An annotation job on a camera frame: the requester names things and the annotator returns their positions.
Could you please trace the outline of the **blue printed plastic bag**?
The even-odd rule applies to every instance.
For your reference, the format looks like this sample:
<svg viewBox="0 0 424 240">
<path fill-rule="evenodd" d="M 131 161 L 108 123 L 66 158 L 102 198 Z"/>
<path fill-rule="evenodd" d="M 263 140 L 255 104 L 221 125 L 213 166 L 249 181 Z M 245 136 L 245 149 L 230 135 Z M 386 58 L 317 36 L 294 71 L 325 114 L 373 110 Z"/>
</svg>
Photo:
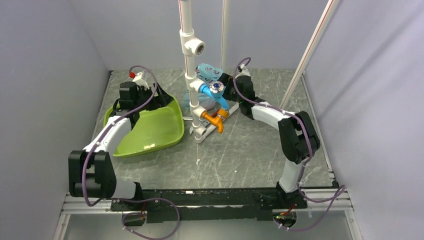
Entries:
<svg viewBox="0 0 424 240">
<path fill-rule="evenodd" d="M 207 63 L 200 63 L 196 67 L 195 72 L 196 72 L 196 76 L 200 80 L 202 80 L 207 87 L 217 82 L 220 79 L 220 77 L 225 73 L 221 68 L 214 67 Z M 211 110 L 216 105 L 216 101 L 214 99 L 212 99 L 210 96 L 202 92 L 199 92 L 197 94 L 197 99 L 200 106 L 206 109 L 207 111 Z M 182 102 L 181 102 L 181 106 L 186 110 L 190 109 L 189 90 L 185 91 Z"/>
</svg>

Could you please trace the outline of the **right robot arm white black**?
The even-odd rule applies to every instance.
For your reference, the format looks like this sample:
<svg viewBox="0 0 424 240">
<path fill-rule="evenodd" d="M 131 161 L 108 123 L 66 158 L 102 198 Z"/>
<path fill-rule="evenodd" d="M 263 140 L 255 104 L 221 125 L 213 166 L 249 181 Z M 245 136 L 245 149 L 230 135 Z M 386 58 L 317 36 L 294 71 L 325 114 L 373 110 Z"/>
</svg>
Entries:
<svg viewBox="0 0 424 240">
<path fill-rule="evenodd" d="M 218 79 L 225 86 L 223 98 L 237 102 L 241 113 L 251 120 L 263 122 L 279 132 L 282 152 L 286 158 L 279 190 L 275 194 L 276 203 L 287 208 L 299 193 L 306 161 L 321 147 L 312 119 L 305 111 L 283 112 L 272 108 L 268 102 L 256 96 L 253 82 L 248 75 L 233 77 L 223 73 Z"/>
</svg>

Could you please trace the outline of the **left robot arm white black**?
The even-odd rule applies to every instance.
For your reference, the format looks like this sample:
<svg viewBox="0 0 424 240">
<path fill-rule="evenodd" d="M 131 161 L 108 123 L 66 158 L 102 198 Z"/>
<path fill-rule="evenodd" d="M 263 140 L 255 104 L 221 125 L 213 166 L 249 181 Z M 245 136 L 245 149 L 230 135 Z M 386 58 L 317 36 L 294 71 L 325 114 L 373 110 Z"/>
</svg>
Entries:
<svg viewBox="0 0 424 240">
<path fill-rule="evenodd" d="M 164 108 L 173 100 L 158 83 L 152 87 L 133 81 L 120 84 L 119 97 L 101 132 L 84 149 L 73 150 L 68 156 L 70 195 L 87 199 L 124 199 L 129 209 L 139 209 L 144 203 L 140 183 L 118 180 L 112 156 L 141 120 L 141 111 Z"/>
</svg>

